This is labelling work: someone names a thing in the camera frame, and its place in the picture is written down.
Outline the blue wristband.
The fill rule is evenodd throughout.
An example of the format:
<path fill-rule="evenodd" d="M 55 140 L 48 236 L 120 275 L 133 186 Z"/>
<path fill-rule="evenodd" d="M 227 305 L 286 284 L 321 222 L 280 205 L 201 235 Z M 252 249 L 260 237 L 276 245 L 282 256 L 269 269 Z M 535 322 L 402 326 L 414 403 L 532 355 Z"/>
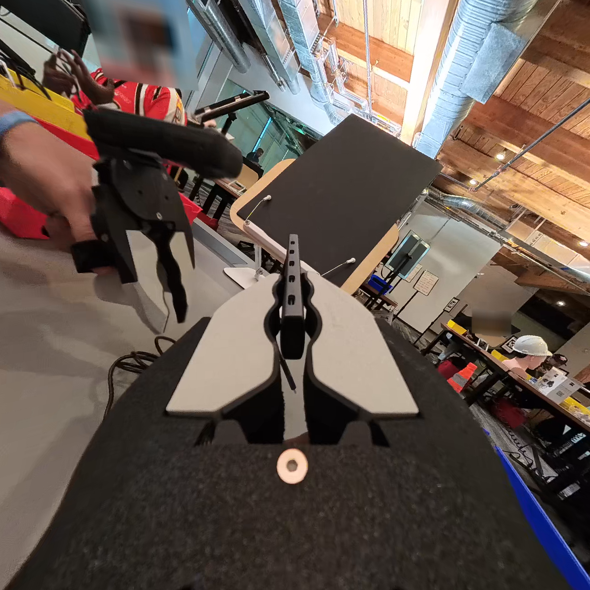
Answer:
<path fill-rule="evenodd" d="M 38 124 L 38 122 L 29 114 L 19 110 L 12 110 L 1 114 L 1 139 L 3 139 L 11 130 L 28 123 Z"/>

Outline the large round silver duct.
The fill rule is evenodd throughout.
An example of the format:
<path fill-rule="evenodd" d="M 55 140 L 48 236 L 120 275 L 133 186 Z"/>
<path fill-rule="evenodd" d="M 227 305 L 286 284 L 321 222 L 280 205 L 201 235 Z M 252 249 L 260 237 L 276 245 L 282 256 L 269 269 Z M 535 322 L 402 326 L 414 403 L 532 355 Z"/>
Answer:
<path fill-rule="evenodd" d="M 485 104 L 559 1 L 460 1 L 414 147 L 436 159 L 476 102 Z"/>

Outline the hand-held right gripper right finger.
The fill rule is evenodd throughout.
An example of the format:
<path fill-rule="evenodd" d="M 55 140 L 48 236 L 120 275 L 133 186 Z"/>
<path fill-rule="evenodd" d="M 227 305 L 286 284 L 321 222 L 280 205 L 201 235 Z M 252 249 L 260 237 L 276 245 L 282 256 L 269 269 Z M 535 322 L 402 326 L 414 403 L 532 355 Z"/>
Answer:
<path fill-rule="evenodd" d="M 415 417 L 418 406 L 373 317 L 358 300 L 319 274 L 307 275 L 319 334 L 311 377 L 351 408 L 378 419 Z"/>

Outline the orange traffic cone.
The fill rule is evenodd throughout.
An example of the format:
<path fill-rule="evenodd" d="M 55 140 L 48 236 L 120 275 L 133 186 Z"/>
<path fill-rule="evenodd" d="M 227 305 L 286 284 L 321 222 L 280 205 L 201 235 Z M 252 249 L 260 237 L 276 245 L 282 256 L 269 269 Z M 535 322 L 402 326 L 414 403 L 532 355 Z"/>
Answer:
<path fill-rule="evenodd" d="M 477 365 L 470 362 L 464 368 L 454 373 L 453 376 L 447 380 L 447 383 L 456 393 L 460 394 L 473 377 L 476 369 Z"/>

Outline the grey desk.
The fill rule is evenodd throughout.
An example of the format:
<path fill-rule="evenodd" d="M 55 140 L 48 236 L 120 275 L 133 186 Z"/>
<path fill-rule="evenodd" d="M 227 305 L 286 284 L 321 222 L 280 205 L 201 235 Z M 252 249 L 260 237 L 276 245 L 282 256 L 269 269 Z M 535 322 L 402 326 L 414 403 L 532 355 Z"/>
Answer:
<path fill-rule="evenodd" d="M 49 241 L 1 228 L 1 587 L 59 506 L 107 402 L 107 373 L 154 335 L 101 301 Z"/>

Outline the grey USB hub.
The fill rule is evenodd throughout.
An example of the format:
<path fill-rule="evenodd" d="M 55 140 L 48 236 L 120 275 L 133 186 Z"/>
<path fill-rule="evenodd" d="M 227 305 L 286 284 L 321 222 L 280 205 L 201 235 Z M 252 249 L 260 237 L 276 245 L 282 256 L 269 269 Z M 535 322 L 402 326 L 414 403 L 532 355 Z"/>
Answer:
<path fill-rule="evenodd" d="M 296 383 L 286 361 L 301 359 L 305 348 L 305 306 L 301 289 L 300 262 L 299 238 L 297 234 L 290 234 L 283 264 L 283 301 L 279 336 L 281 367 L 289 387 L 294 392 L 297 389 Z"/>

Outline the white hard hat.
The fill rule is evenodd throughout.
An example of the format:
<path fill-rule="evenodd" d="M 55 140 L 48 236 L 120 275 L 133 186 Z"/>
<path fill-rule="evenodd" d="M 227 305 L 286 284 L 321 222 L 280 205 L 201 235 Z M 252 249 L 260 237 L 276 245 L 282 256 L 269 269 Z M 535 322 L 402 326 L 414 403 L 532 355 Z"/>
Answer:
<path fill-rule="evenodd" d="M 518 337 L 513 343 L 512 350 L 524 356 L 539 356 L 547 358 L 552 355 L 545 340 L 535 335 Z"/>

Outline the yellow bin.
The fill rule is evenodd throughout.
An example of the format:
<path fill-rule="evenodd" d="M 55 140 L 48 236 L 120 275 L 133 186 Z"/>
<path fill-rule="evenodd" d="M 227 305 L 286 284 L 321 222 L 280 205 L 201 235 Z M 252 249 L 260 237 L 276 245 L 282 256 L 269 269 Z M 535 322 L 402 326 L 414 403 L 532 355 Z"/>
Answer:
<path fill-rule="evenodd" d="M 30 80 L 8 71 L 8 78 L 1 76 L 1 100 L 39 121 L 90 140 L 83 116 L 69 99 L 50 90 L 44 93 Z"/>

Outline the white folding stand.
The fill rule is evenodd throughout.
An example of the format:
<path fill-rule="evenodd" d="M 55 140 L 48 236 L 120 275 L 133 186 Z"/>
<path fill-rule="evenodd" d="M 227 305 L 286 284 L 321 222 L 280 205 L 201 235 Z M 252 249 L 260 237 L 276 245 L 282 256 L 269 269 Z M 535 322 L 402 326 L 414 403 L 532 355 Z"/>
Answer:
<path fill-rule="evenodd" d="M 244 228 L 246 234 L 254 239 L 255 247 L 262 250 L 266 250 L 276 261 L 283 263 L 287 258 L 289 250 L 285 249 L 278 242 L 270 238 L 265 232 L 250 221 L 250 217 L 254 211 L 262 204 L 271 201 L 271 196 L 266 195 L 257 202 L 253 211 L 244 220 Z M 242 289 L 247 289 L 262 277 L 264 270 L 262 268 L 262 258 L 259 256 L 256 258 L 256 267 L 254 269 L 249 267 L 227 267 L 224 269 L 224 273 L 232 279 L 233 282 L 238 284 Z"/>

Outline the long wooden table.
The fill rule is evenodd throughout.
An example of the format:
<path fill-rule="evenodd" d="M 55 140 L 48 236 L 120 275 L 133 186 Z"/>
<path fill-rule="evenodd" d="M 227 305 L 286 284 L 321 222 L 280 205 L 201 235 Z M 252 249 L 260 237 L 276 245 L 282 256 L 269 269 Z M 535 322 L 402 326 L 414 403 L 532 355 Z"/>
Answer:
<path fill-rule="evenodd" d="M 482 360 L 487 369 L 490 371 L 490 376 L 488 376 L 485 381 L 483 381 L 478 387 L 472 387 L 470 389 L 470 393 L 465 398 L 468 406 L 479 402 L 485 392 L 491 389 L 491 387 L 496 383 L 500 381 L 510 382 L 526 390 L 528 395 L 535 396 L 537 399 L 539 399 L 539 401 L 536 402 L 535 408 L 544 408 L 547 411 L 550 411 L 552 414 L 560 414 L 563 416 L 563 420 L 568 424 L 574 424 L 577 428 L 589 434 L 589 421 L 584 421 L 581 419 L 581 413 L 575 414 L 573 412 L 576 410 L 575 406 L 562 405 L 553 401 L 548 395 L 544 395 L 538 390 L 538 388 L 532 385 L 530 381 L 524 380 L 519 375 L 509 371 L 503 362 L 494 357 L 491 353 L 483 350 L 482 348 L 479 348 L 474 342 L 470 341 L 467 337 L 456 331 L 449 324 L 442 322 L 440 323 L 440 327 L 441 331 L 436 336 L 436 338 L 433 339 L 428 346 L 421 350 L 421 354 L 423 356 L 429 354 L 433 350 L 434 346 L 441 341 L 444 335 L 449 333 L 458 338 L 463 345 L 473 350 L 476 356 Z"/>

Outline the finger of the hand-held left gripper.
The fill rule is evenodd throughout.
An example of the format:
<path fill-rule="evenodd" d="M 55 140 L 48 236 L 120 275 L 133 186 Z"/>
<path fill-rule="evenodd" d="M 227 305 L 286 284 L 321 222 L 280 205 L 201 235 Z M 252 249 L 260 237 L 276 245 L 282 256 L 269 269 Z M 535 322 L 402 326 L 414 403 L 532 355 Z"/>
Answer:
<path fill-rule="evenodd" d="M 129 302 L 154 334 L 166 334 L 175 311 L 156 246 L 144 233 L 127 231 L 137 281 L 127 285 Z"/>
<path fill-rule="evenodd" d="M 195 269 L 183 232 L 168 232 L 159 245 L 159 279 L 169 314 L 184 323 L 195 299 Z"/>

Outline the red storage bin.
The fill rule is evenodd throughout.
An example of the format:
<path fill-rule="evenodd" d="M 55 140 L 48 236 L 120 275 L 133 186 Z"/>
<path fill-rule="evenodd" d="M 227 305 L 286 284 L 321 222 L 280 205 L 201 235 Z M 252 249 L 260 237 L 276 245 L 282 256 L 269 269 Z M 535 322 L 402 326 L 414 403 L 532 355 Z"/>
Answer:
<path fill-rule="evenodd" d="M 35 118 L 35 120 L 75 150 L 93 160 L 99 158 L 97 148 L 91 139 L 78 136 L 39 118 Z M 8 188 L 1 188 L 1 224 L 14 236 L 23 239 L 47 240 L 46 219 L 46 215 L 34 210 L 31 205 L 20 200 Z"/>

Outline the person's left hand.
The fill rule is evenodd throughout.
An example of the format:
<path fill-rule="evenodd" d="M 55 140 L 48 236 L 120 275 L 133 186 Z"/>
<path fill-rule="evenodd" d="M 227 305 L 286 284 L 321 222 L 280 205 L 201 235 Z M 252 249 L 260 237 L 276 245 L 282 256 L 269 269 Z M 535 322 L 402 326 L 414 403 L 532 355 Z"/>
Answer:
<path fill-rule="evenodd" d="M 46 215 L 45 231 L 60 247 L 96 240 L 91 214 L 93 162 L 39 124 L 21 123 L 1 139 L 1 181 Z"/>

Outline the wood-framed black board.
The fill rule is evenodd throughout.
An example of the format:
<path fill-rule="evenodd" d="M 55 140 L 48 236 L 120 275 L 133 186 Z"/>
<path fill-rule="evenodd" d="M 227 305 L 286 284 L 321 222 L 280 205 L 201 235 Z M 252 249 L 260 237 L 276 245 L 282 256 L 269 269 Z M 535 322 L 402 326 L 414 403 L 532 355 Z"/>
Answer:
<path fill-rule="evenodd" d="M 303 262 L 348 294 L 397 243 L 396 222 L 442 165 L 350 115 L 294 160 L 280 162 L 231 207 L 234 225 L 273 257 L 299 237 Z"/>

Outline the blue storage bin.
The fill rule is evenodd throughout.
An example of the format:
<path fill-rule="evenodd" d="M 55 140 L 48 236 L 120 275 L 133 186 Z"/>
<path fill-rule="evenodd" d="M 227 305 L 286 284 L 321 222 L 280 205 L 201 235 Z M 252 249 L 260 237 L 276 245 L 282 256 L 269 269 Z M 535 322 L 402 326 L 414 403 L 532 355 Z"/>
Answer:
<path fill-rule="evenodd" d="M 560 571 L 572 589 L 589 589 L 589 574 L 558 532 L 549 516 L 535 499 L 506 454 L 495 444 L 493 447 L 503 463 L 512 488 L 529 525 L 551 562 Z"/>

